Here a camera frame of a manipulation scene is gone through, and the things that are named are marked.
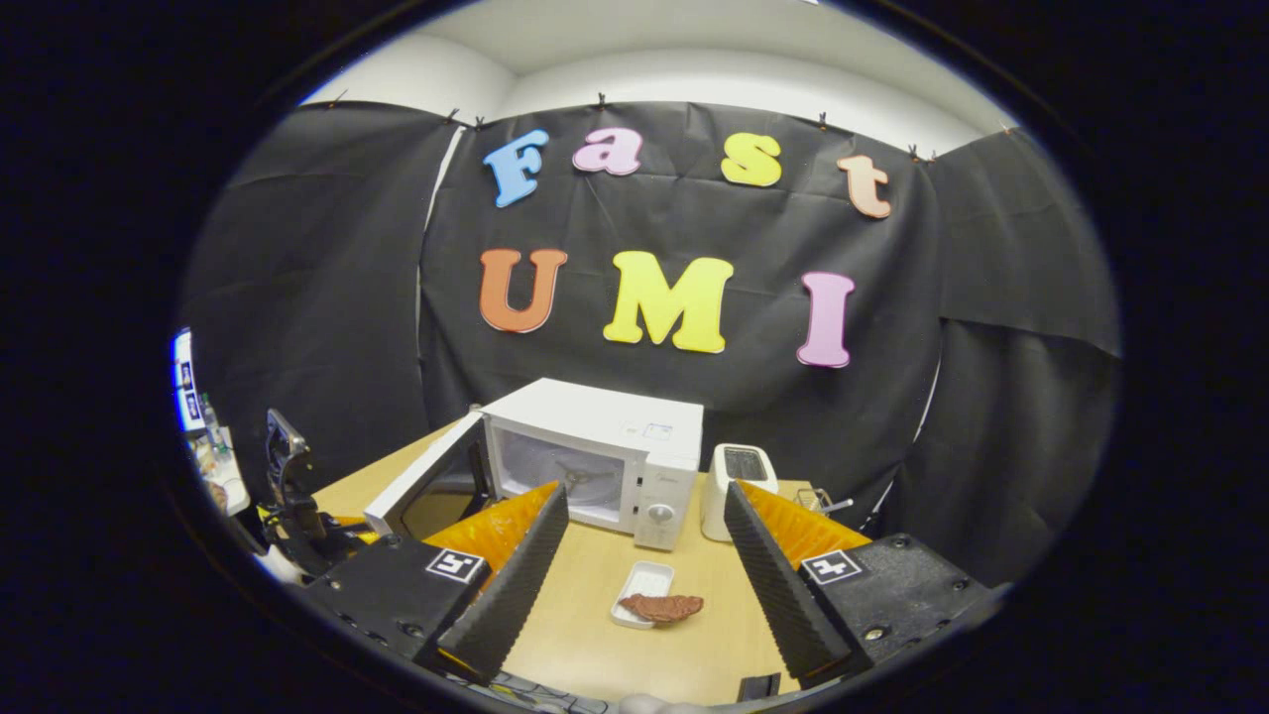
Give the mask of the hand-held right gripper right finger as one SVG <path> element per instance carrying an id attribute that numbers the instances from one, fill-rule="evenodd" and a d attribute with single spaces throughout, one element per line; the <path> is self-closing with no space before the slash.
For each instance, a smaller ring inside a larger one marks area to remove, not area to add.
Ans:
<path id="1" fill-rule="evenodd" d="M 915 536 L 871 539 L 750 482 L 727 488 L 725 524 L 802 687 L 935 646 L 997 596 Z"/>

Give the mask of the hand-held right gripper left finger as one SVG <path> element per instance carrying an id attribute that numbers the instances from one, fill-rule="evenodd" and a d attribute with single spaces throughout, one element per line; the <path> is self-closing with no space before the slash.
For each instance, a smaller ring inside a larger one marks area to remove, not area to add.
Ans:
<path id="1" fill-rule="evenodd" d="M 382 535 L 298 588 L 349 635 L 489 685 L 511 654 L 569 525 L 558 482 L 412 539 Z"/>

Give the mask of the brown meat slice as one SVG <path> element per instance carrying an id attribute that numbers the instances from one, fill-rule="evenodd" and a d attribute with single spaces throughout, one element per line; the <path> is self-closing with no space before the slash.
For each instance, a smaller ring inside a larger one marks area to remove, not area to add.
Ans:
<path id="1" fill-rule="evenodd" d="M 704 599 L 694 595 L 648 596 L 634 594 L 618 600 L 618 606 L 634 615 L 641 623 L 656 626 L 693 618 L 704 609 Z"/>

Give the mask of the white microwave oven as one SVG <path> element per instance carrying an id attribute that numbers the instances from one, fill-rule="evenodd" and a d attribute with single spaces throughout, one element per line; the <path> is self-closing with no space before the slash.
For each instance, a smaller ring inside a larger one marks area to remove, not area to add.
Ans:
<path id="1" fill-rule="evenodd" d="M 492 503 L 562 484 L 556 462 L 618 467 L 618 510 L 569 507 L 570 519 L 629 535 L 634 547 L 674 550 L 697 484 L 703 419 L 698 405 L 542 378 L 454 421 L 372 498 L 364 517 L 381 535 L 423 538 L 406 515 L 426 492 L 450 488 Z"/>

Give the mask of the cluttered side table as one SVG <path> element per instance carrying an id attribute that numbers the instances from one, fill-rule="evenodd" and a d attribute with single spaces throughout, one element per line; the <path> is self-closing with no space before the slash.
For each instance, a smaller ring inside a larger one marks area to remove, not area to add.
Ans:
<path id="1" fill-rule="evenodd" d="M 213 501 L 232 517 L 246 510 L 251 498 L 239 469 L 231 430 L 221 426 L 220 438 L 223 448 L 213 450 L 213 444 L 206 432 L 192 435 L 187 439 L 187 451 L 193 457 L 195 474 L 218 488 L 213 491 Z"/>

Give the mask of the white toaster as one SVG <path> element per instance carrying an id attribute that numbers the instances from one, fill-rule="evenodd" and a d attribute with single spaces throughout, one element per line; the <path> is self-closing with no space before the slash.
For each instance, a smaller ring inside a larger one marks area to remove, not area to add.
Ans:
<path id="1" fill-rule="evenodd" d="M 731 483 L 753 484 L 778 495 L 779 484 L 770 458 L 753 444 L 717 443 L 708 476 L 700 487 L 700 534 L 712 542 L 733 539 L 725 524 L 725 506 Z"/>

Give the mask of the small white tray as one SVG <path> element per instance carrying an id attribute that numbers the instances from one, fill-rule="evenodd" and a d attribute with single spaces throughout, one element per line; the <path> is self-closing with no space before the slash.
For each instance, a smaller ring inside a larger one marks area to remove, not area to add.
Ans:
<path id="1" fill-rule="evenodd" d="M 652 563 L 652 561 L 634 561 L 634 566 L 627 574 L 615 604 L 609 610 L 609 619 L 613 624 L 632 628 L 636 630 L 648 630 L 654 628 L 654 621 L 641 616 L 634 610 L 622 605 L 622 601 L 634 595 L 648 597 L 662 597 L 670 595 L 674 582 L 675 569 L 673 566 Z"/>

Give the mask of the glass turntable plate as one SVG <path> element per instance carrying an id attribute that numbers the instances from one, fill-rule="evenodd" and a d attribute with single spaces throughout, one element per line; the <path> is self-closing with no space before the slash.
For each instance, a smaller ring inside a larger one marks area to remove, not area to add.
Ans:
<path id="1" fill-rule="evenodd" d="M 618 467 L 591 467 L 556 462 L 572 511 L 615 512 L 621 507 L 623 471 Z"/>

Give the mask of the white blue board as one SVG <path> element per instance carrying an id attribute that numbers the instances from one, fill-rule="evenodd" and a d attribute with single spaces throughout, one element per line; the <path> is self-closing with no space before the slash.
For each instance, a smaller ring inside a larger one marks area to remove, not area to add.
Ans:
<path id="1" fill-rule="evenodd" d="M 195 388 L 193 367 L 193 334 L 189 326 L 181 326 L 173 339 L 173 401 L 181 432 L 202 432 L 206 430 L 202 394 Z"/>

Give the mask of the black backdrop cloth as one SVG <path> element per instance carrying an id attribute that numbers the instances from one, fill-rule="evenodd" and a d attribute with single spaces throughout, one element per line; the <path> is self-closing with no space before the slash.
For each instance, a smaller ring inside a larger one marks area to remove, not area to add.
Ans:
<path id="1" fill-rule="evenodd" d="M 1091 218 L 1023 131 L 931 162 L 681 101 L 303 107 L 209 211 L 176 325 L 266 490 L 266 410 L 324 487 L 541 378 L 700 405 L 838 520 L 983 583 L 1091 488 L 1123 337 Z"/>

